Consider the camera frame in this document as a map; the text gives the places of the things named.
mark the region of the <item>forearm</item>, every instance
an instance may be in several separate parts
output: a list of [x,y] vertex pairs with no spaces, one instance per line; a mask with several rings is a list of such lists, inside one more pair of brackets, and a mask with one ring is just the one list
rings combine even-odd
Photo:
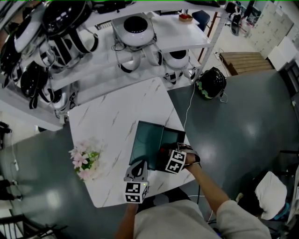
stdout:
[[135,214],[136,211],[134,210],[130,210],[129,208],[126,210],[125,216],[114,237],[115,239],[133,239]]
[[218,208],[229,198],[227,194],[218,187],[212,179],[206,175],[200,165],[193,164],[187,167],[187,170],[193,174],[197,183],[200,185],[201,190],[203,191],[211,209],[214,213],[217,213]]

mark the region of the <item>flower arrangement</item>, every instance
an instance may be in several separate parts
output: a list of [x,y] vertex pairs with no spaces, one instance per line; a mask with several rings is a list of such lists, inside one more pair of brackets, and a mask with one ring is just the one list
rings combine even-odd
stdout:
[[77,143],[69,153],[78,176],[83,181],[92,178],[99,166],[100,153],[95,147],[88,141],[82,141]]

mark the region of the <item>dark gray floor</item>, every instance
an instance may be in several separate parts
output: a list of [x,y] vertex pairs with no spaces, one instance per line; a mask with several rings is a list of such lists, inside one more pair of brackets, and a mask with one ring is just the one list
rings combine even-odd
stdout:
[[[186,87],[169,92],[182,122],[192,91],[192,87]],[[289,160],[281,160],[278,153],[298,147],[294,143],[298,124],[284,82],[274,70],[230,77],[226,93],[228,103],[223,104],[205,101],[195,92],[186,133],[204,170],[234,198],[242,182],[271,168],[274,162],[280,163],[278,168],[293,162],[289,156]],[[66,126],[16,144],[19,172],[11,164],[11,147],[0,153],[3,176],[18,180],[24,194],[21,203],[13,202],[14,214],[24,213],[42,225],[67,225],[67,238],[112,238],[125,206],[93,206],[85,185],[73,171],[68,153],[72,147]],[[195,182],[182,188],[189,195],[197,194]],[[204,207],[204,215],[209,216]]]

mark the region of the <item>person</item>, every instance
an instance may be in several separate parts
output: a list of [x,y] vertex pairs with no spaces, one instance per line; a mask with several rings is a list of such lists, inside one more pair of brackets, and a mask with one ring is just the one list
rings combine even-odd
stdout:
[[286,186],[270,171],[261,172],[236,201],[247,212],[264,220],[278,220],[289,211]]
[[[211,209],[216,214],[221,236],[226,239],[270,239],[269,229],[242,209],[218,187],[195,162],[195,155],[187,153],[186,169],[195,177]],[[145,201],[128,204],[115,239],[217,239],[219,236],[203,219],[196,203],[179,197],[177,201],[160,206],[144,206]]]
[[23,199],[22,195],[19,196],[14,196],[10,193],[7,192],[7,187],[9,186],[16,186],[18,185],[17,181],[13,180],[13,181],[8,181],[8,180],[0,180],[0,200],[15,200],[18,199],[19,201],[21,201]]

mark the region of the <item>black helmet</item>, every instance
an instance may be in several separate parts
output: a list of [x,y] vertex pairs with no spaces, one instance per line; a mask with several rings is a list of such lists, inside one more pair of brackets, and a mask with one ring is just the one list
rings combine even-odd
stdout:
[[200,94],[206,99],[213,99],[218,95],[222,97],[226,86],[226,78],[220,70],[212,67],[198,79],[196,86]]

